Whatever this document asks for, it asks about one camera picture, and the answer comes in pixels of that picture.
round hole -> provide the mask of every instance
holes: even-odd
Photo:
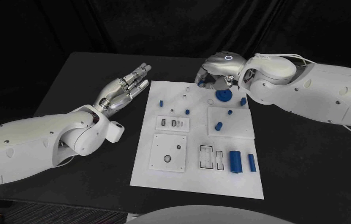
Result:
[[[308,88],[308,87],[311,86],[311,82],[312,82],[311,79],[305,82],[305,84],[304,84],[304,87],[305,87],[305,88]]]
[[[164,161],[168,163],[170,162],[170,155],[164,157]]]
[[[339,95],[345,95],[347,91],[348,91],[348,87],[342,88],[341,91],[338,92]]]

white cable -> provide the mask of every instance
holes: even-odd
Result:
[[[53,168],[56,168],[56,167],[62,167],[63,165],[69,164],[69,163],[72,162],[73,158],[75,158],[75,155],[72,156],[70,160],[69,160],[65,164],[62,164],[62,165],[59,165],[59,166],[55,166]]]
[[[304,57],[302,57],[301,55],[298,55],[298,54],[260,54],[260,53],[256,53],[255,55],[285,56],[285,57],[292,57],[292,58],[298,58],[298,59],[301,59],[301,60],[304,61],[304,63],[305,63],[305,61],[308,61],[308,62],[311,62],[311,63],[315,63],[314,61],[308,60],[306,58],[304,58]]]
[[[342,126],[347,128],[348,131],[351,131],[351,128],[348,126],[345,126],[345,125],[342,125]]]

black backdrop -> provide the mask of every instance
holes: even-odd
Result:
[[[33,115],[73,51],[201,58],[220,50],[246,58],[288,52],[350,67],[350,3],[1,0],[0,123]],[[334,200],[350,210],[348,189]]]

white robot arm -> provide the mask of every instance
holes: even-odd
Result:
[[[298,66],[283,57],[311,63]],[[209,73],[214,83],[204,83]],[[257,103],[315,121],[351,125],[351,68],[316,64],[295,54],[256,54],[246,61],[236,53],[219,52],[206,60],[196,83],[226,90],[234,80]]]
[[[124,127],[109,121],[148,86],[145,63],[102,89],[93,106],[68,114],[35,117],[0,125],[0,184],[17,181],[58,164],[70,156],[89,155],[104,140],[115,143]]]

black table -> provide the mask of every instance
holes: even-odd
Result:
[[[36,116],[63,114],[91,104],[106,83],[125,76],[142,62],[152,66],[150,80],[193,82],[204,60],[72,53]],[[350,131],[250,99],[265,200],[129,186],[147,98],[148,88],[111,117],[125,126],[118,143],[105,141],[93,154],[76,156],[63,167],[0,185],[0,198],[129,213],[178,205],[219,205],[262,212],[295,223],[351,221]]]

